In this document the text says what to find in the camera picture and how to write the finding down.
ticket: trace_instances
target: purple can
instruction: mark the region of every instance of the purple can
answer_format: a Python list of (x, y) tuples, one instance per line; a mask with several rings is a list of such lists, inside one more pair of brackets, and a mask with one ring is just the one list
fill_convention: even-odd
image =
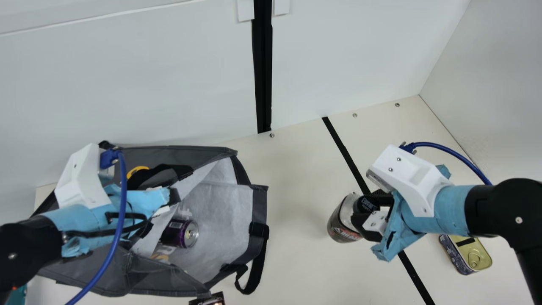
[(197, 223), (186, 219), (172, 219), (162, 232), (160, 242), (172, 247), (190, 248), (194, 246), (198, 237)]

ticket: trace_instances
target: tin can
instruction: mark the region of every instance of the tin can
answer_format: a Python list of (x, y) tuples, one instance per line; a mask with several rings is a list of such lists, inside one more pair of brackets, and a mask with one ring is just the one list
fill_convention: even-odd
[(440, 235), (438, 241), (455, 266), (463, 275), (470, 275), (491, 267), (491, 256), (480, 240), (473, 237)]
[(350, 220), (354, 213), (354, 204), (360, 197), (356, 193), (349, 194), (331, 214), (327, 222), (327, 233), (337, 243), (351, 243), (362, 239), (361, 234), (356, 231)]
[(162, 232), (160, 242), (168, 246), (190, 248), (194, 246), (198, 237), (197, 223), (187, 219), (172, 219)]

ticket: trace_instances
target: white floor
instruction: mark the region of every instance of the white floor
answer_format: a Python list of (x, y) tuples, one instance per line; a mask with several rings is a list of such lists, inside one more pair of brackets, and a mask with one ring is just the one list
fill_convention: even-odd
[[(388, 144), (433, 141), (461, 148), (418, 96), (330, 117), (359, 170), (364, 173)], [(371, 242), (338, 244), (326, 222), (357, 183), (322, 120), (221, 143), (239, 151), (253, 183), (269, 186), (271, 236), (262, 281), (252, 295), (241, 295), (233, 276), (213, 291), (224, 291), (227, 304), (424, 304), (398, 258), (378, 261)], [(446, 164), (456, 184), (480, 184), (461, 162), (440, 152), (418, 149), (418, 156)], [(41, 202), (51, 186), (39, 188)], [(462, 276), (436, 236), (426, 236), (406, 250), (436, 304), (531, 304), (512, 249), (501, 238), (483, 239), (493, 266)], [(35, 278), (27, 304), (63, 304), (77, 288)], [(87, 295), (80, 304), (186, 304), (188, 298)]]

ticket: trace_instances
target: yellow object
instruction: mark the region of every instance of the yellow object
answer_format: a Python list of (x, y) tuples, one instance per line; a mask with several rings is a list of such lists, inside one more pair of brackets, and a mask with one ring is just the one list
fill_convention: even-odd
[(128, 174), (126, 174), (126, 178), (130, 179), (130, 177), (135, 173), (137, 172), (138, 170), (141, 170), (141, 169), (149, 169), (147, 166), (136, 166), (134, 168), (132, 168), (132, 170), (130, 170), (128, 172)]

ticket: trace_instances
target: cable connector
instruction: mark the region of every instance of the cable connector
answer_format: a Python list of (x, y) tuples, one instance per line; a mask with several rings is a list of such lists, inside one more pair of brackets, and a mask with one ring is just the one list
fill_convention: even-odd
[(404, 151), (406, 151), (406, 152), (408, 152), (408, 153), (411, 153), (411, 154), (413, 154), (413, 155), (416, 154), (416, 151), (415, 151), (415, 150), (416, 150), (416, 146), (414, 145), (414, 142), (412, 142), (412, 143), (410, 143), (410, 144), (408, 144), (408, 145), (406, 145), (406, 142), (403, 142), (403, 144), (401, 144), (401, 145), (399, 146), (399, 148), (401, 148), (402, 150), (404, 150)]
[(100, 154), (100, 168), (105, 169), (109, 168), (119, 161), (118, 147), (108, 149)]

